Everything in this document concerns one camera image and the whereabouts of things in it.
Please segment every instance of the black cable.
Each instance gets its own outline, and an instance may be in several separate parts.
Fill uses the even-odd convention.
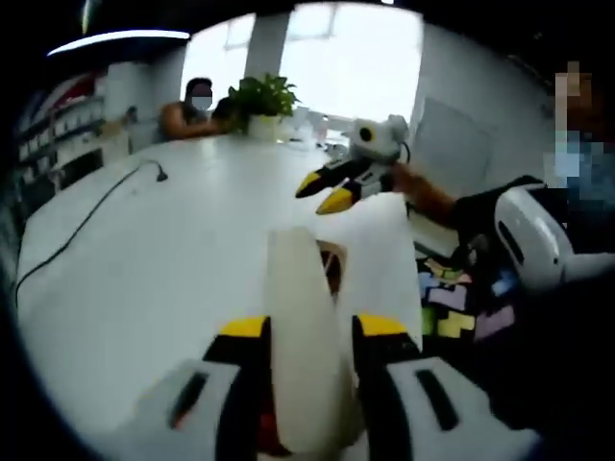
[[[407,152],[407,160],[405,161],[405,164],[409,164],[410,163],[410,148],[407,147],[407,144],[405,141],[402,142],[402,145],[406,147],[406,152]]]
[[[94,215],[94,213],[96,212],[96,210],[100,207],[100,205],[102,205],[105,200],[107,200],[107,198],[111,195],[111,193],[117,188],[119,187],[122,183],[124,183],[130,176],[132,176],[134,173],[136,173],[141,166],[146,165],[148,163],[153,163],[156,166],[158,166],[158,175],[156,176],[156,181],[157,182],[163,182],[166,181],[168,179],[168,175],[164,172],[164,170],[162,169],[162,165],[160,165],[159,162],[155,161],[155,160],[144,160],[142,161],[133,171],[131,171],[130,173],[128,173],[127,175],[125,175],[121,180],[119,180],[118,182],[116,182],[113,187],[111,189],[109,189],[105,195],[103,195],[103,197],[96,203],[96,205],[94,206],[94,208],[87,214],[86,219],[84,219],[82,221],[82,223],[79,225],[79,227],[77,229],[75,229],[75,231],[70,235],[70,237],[68,237],[68,240],[66,240],[66,242],[59,247],[57,250],[55,250],[53,252],[53,254],[51,256],[49,256],[47,259],[45,259],[44,261],[40,262],[39,264],[37,264],[35,267],[33,267],[32,269],[30,269],[22,278],[21,280],[17,283],[17,285],[15,286],[15,298],[14,298],[14,302],[15,302],[15,310],[18,310],[18,301],[17,301],[17,294],[19,293],[19,287],[21,286],[21,284],[26,281],[26,279],[31,276],[32,274],[34,274],[36,271],[38,271],[39,269],[42,269],[43,267],[45,267],[47,264],[49,264],[51,261],[53,261],[56,257],[58,257],[59,255],[61,255],[64,250],[66,250],[68,248],[68,246],[71,244],[71,242],[75,239],[75,237],[77,236],[77,233],[79,233],[79,231],[86,225],[87,221],[89,221],[89,219]]]

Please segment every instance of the person's arm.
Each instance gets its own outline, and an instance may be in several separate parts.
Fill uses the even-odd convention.
[[[453,228],[452,211],[455,199],[429,182],[407,165],[396,163],[393,167],[395,191],[405,194],[419,213],[432,221]]]
[[[226,132],[224,124],[216,120],[187,125],[182,115],[182,108],[178,104],[169,104],[162,108],[161,124],[164,132],[173,139],[190,139]]]

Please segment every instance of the ceiling light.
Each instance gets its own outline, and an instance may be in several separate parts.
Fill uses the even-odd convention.
[[[162,38],[180,38],[180,39],[188,40],[190,38],[190,34],[186,32],[154,31],[154,30],[107,32],[105,34],[99,34],[97,36],[86,36],[84,38],[80,38],[79,40],[71,41],[70,43],[66,43],[65,45],[59,48],[56,48],[55,50],[51,50],[49,53],[47,53],[47,56],[55,55],[56,53],[61,53],[62,51],[74,50],[76,48],[81,48],[82,46],[88,46],[93,43],[100,43],[100,42],[109,41],[109,40],[118,40],[120,38],[134,38],[134,37],[162,37]]]

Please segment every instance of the white wall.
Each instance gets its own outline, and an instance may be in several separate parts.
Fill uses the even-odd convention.
[[[260,78],[265,73],[279,73],[289,19],[289,12],[257,16],[248,47],[246,77]]]
[[[494,152],[484,188],[524,174],[544,176],[543,154],[553,149],[554,122],[545,120],[540,108],[550,98],[504,57],[469,38],[426,25],[412,131],[426,97],[490,128]]]
[[[109,66],[105,91],[105,118],[108,121],[122,117],[129,107],[135,106],[139,118],[155,114],[152,98],[151,69],[142,62],[120,62]]]
[[[182,95],[185,46],[158,58],[150,65],[153,103],[156,110],[179,101]]]

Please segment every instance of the white plant pot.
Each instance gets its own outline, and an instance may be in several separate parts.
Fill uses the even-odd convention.
[[[282,118],[279,115],[252,115],[248,123],[248,135],[254,139],[263,141],[276,142],[280,135],[280,122]]]

